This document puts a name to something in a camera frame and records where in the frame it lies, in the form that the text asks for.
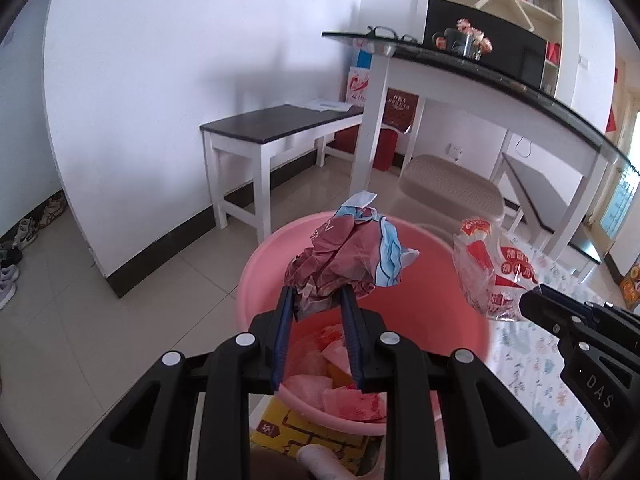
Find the right hand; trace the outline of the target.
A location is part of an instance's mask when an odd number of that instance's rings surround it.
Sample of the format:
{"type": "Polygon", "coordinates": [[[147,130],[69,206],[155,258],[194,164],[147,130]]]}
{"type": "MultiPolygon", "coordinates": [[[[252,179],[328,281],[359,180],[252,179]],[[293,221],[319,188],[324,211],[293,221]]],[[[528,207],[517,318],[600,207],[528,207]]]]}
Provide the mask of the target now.
{"type": "Polygon", "coordinates": [[[597,479],[638,479],[639,439],[630,438],[615,453],[603,434],[594,441],[578,469],[580,478],[597,479]]]}

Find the left hand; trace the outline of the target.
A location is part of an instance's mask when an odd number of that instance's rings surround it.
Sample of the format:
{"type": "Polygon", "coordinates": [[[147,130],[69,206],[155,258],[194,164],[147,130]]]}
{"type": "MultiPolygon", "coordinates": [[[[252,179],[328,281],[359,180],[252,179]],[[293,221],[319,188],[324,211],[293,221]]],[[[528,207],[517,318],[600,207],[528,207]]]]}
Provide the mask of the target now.
{"type": "Polygon", "coordinates": [[[356,480],[337,456],[321,444],[308,444],[297,451],[297,463],[318,480],[356,480]]]}

